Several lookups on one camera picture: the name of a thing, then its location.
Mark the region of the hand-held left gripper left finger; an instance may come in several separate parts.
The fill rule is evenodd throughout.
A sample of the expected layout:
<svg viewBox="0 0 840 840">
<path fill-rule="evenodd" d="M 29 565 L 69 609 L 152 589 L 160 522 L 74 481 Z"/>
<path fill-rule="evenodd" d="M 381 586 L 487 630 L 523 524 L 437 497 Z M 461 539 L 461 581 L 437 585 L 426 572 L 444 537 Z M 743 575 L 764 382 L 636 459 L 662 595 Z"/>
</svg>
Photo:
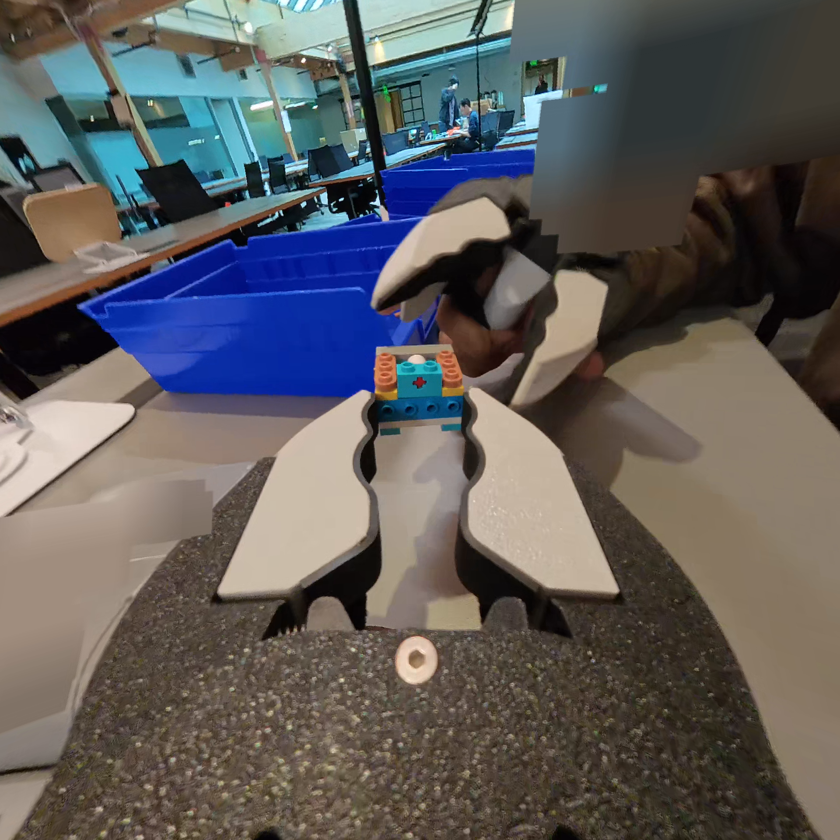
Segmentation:
<svg viewBox="0 0 840 840">
<path fill-rule="evenodd" d="M 274 627 L 302 627 L 317 602 L 337 627 L 364 627 L 382 572 L 375 397 L 359 391 L 276 455 L 218 585 L 220 602 L 278 602 Z"/>
</svg>

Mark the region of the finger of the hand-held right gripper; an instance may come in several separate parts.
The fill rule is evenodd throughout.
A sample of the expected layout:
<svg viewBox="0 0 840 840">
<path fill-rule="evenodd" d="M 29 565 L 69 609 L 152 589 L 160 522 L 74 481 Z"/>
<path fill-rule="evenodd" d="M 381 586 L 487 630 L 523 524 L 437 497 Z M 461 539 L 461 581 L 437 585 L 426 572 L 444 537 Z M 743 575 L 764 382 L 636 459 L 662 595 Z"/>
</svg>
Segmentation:
<svg viewBox="0 0 840 840">
<path fill-rule="evenodd" d="M 580 270 L 559 270 L 537 296 L 523 356 L 511 378 L 510 408 L 541 401 L 595 349 L 607 285 Z"/>
<path fill-rule="evenodd" d="M 455 278 L 455 262 L 469 248 L 494 250 L 510 236 L 508 217 L 487 197 L 422 217 L 381 269 L 371 308 L 398 308 L 404 322 L 417 319 Z"/>
</svg>

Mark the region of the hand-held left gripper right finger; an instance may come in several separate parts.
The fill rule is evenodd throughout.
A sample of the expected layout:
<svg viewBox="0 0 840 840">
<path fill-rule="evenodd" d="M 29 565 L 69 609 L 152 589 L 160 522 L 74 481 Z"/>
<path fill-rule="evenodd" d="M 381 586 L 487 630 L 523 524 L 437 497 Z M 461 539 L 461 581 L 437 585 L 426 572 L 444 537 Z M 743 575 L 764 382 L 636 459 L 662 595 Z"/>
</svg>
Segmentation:
<svg viewBox="0 0 840 840">
<path fill-rule="evenodd" d="M 457 574 L 486 617 L 500 599 L 525 607 L 531 627 L 551 627 L 556 600 L 620 597 L 566 460 L 557 445 L 494 396 L 464 397 Z"/>
</svg>

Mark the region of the small colourful toy brick build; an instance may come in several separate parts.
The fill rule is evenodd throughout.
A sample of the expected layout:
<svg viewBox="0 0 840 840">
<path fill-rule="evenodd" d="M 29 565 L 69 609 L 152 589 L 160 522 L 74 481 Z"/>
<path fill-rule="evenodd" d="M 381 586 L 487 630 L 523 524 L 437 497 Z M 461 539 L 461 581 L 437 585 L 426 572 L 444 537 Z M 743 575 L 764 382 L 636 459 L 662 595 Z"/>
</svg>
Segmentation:
<svg viewBox="0 0 840 840">
<path fill-rule="evenodd" d="M 447 343 L 376 351 L 374 397 L 381 436 L 421 426 L 460 431 L 464 393 L 462 370 Z"/>
</svg>

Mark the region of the blue plastic bin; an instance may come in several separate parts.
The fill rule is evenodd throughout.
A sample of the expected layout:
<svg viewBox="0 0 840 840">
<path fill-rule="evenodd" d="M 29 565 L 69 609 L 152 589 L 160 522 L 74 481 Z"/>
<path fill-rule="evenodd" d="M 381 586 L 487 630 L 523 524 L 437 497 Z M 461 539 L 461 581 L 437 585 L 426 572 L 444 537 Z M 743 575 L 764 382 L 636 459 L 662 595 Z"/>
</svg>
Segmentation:
<svg viewBox="0 0 840 840">
<path fill-rule="evenodd" d="M 425 343 L 371 307 L 380 271 L 420 217 L 225 240 L 79 305 L 167 392 L 345 397 L 373 382 L 376 349 Z"/>
</svg>

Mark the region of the person's right forearm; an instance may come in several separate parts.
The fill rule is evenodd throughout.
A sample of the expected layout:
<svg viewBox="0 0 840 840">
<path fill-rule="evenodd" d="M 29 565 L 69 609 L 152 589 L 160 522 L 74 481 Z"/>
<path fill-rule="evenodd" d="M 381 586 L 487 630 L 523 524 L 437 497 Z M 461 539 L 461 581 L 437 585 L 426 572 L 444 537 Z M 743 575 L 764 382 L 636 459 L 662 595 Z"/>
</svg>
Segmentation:
<svg viewBox="0 0 840 840">
<path fill-rule="evenodd" d="M 694 308 L 746 308 L 767 296 L 787 316 L 829 309 L 839 286 L 839 158 L 703 175 L 679 244 L 567 254 L 562 270 L 607 285 L 599 339 Z"/>
</svg>

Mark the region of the grey desk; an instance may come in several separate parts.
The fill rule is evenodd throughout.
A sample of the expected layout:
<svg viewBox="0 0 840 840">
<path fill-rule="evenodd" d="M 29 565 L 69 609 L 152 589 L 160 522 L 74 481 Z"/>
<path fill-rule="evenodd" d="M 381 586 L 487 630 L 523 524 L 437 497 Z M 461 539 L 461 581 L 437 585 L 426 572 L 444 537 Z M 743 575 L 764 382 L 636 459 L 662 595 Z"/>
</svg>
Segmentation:
<svg viewBox="0 0 840 840">
<path fill-rule="evenodd" d="M 838 838 L 838 432 L 794 377 L 828 316 L 768 350 L 757 308 L 688 311 L 635 332 L 605 378 L 527 413 L 645 525 L 717 618 L 786 777 Z M 25 402 L 121 402 L 134 420 L 23 506 L 85 503 L 174 473 L 231 480 L 274 455 L 328 397 L 162 393 L 121 350 Z"/>
</svg>

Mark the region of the person's right hand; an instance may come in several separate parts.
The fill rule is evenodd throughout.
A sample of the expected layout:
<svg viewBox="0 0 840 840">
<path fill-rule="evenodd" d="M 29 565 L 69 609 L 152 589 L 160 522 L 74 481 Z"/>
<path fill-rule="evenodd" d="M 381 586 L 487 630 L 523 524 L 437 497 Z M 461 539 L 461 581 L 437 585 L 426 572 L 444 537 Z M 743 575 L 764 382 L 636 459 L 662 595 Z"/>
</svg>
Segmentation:
<svg viewBox="0 0 840 840">
<path fill-rule="evenodd" d="M 529 307 L 508 330 L 491 330 L 458 310 L 443 295 L 437 309 L 437 325 L 442 343 L 449 343 L 463 376 L 478 378 L 522 357 L 524 337 L 532 320 Z"/>
</svg>

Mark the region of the stack of blue bins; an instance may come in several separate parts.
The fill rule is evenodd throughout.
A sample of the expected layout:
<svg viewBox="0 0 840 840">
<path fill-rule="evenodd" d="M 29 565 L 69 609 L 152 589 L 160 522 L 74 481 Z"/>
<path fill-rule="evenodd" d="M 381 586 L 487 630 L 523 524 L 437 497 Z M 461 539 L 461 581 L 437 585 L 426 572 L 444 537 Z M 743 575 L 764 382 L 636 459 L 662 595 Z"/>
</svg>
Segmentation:
<svg viewBox="0 0 840 840">
<path fill-rule="evenodd" d="M 439 155 L 388 169 L 382 174 L 390 218 L 425 215 L 447 192 L 469 181 L 530 175 L 536 148 Z"/>
</svg>

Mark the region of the black pole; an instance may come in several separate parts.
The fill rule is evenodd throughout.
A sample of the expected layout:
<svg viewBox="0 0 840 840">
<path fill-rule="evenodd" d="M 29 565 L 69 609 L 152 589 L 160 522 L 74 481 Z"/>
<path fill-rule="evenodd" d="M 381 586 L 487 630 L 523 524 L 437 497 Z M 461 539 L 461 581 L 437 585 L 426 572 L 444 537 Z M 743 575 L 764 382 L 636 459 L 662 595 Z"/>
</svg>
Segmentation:
<svg viewBox="0 0 840 840">
<path fill-rule="evenodd" d="M 382 131 L 375 105 L 373 80 L 366 51 L 361 13 L 357 1 L 343 1 L 343 10 L 348 27 L 350 47 L 353 56 L 354 73 L 360 91 L 361 110 L 364 113 L 367 141 L 371 151 L 374 170 L 374 185 L 382 210 L 386 210 L 386 200 L 382 174 L 386 170 L 385 148 Z"/>
</svg>

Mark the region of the person's torso in brown top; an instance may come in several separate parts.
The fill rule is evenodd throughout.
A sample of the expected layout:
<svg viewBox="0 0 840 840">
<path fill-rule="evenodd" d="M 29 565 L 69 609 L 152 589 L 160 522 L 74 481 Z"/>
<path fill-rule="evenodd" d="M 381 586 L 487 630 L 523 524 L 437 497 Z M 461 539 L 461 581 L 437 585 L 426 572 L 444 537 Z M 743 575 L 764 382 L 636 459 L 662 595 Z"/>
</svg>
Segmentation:
<svg viewBox="0 0 840 840">
<path fill-rule="evenodd" d="M 803 392 L 839 428 L 839 299 L 809 350 L 798 379 Z"/>
</svg>

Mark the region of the black office chair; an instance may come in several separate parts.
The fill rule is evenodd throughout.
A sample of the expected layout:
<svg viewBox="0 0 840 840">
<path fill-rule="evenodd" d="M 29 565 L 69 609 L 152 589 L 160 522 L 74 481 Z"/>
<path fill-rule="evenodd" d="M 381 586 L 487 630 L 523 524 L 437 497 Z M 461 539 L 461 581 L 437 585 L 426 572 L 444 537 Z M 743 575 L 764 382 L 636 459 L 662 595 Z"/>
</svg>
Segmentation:
<svg viewBox="0 0 840 840">
<path fill-rule="evenodd" d="M 136 173 L 169 224 L 182 223 L 218 209 L 183 159 L 136 170 Z"/>
</svg>

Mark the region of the long wooden table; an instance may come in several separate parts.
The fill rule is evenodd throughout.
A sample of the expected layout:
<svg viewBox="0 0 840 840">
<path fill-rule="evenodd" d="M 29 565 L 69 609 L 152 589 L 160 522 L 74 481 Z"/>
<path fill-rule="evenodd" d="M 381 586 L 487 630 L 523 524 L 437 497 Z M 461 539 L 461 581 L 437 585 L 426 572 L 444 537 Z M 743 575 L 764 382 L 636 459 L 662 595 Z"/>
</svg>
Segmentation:
<svg viewBox="0 0 840 840">
<path fill-rule="evenodd" d="M 156 228 L 149 233 L 124 239 L 134 250 L 133 262 L 100 272 L 89 271 L 77 257 L 63 263 L 18 272 L 1 279 L 1 325 L 19 321 L 56 304 L 76 298 L 85 291 L 109 287 L 156 262 L 198 249 L 240 228 L 312 200 L 326 192 L 321 184 L 276 196 L 250 198 L 199 217 Z"/>
</svg>

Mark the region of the clear plastic tray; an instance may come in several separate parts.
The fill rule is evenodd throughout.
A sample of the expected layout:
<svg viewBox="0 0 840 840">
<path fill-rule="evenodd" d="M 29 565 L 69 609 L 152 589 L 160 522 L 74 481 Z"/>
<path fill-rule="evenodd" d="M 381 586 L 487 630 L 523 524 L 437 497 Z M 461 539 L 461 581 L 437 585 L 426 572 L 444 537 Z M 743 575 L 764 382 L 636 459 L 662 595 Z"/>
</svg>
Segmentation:
<svg viewBox="0 0 840 840">
<path fill-rule="evenodd" d="M 101 241 L 77 248 L 73 252 L 84 272 L 97 275 L 130 266 L 148 254 L 125 245 Z"/>
</svg>

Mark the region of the wooden chair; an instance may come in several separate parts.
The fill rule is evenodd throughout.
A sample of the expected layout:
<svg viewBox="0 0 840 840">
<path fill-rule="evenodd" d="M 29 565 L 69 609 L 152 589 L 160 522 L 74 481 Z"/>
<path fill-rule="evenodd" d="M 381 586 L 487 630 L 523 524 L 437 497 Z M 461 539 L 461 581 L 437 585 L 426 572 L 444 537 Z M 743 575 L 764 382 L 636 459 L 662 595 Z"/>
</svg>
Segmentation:
<svg viewBox="0 0 840 840">
<path fill-rule="evenodd" d="M 111 193 L 100 184 L 32 193 L 23 209 L 38 246 L 52 263 L 66 263 L 88 246 L 118 244 L 123 237 Z"/>
</svg>

